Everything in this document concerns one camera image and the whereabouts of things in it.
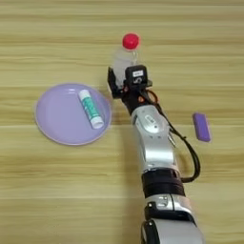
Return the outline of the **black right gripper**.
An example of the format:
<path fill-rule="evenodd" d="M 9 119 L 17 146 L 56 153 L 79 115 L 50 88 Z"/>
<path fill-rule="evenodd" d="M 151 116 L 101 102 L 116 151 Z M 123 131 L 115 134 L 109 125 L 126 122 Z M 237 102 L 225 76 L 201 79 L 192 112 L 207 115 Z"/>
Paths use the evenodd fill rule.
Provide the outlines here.
<path fill-rule="evenodd" d="M 123 86 L 117 83 L 112 68 L 108 68 L 108 85 L 112 93 L 112 97 L 121 98 L 129 114 L 132 114 L 134 110 L 136 110 L 141 106 L 158 105 L 158 98 L 156 94 L 151 90 L 148 89 L 132 90 L 129 87 L 126 87 L 123 90 Z M 152 80 L 147 80 L 146 88 L 152 86 L 153 86 Z"/>

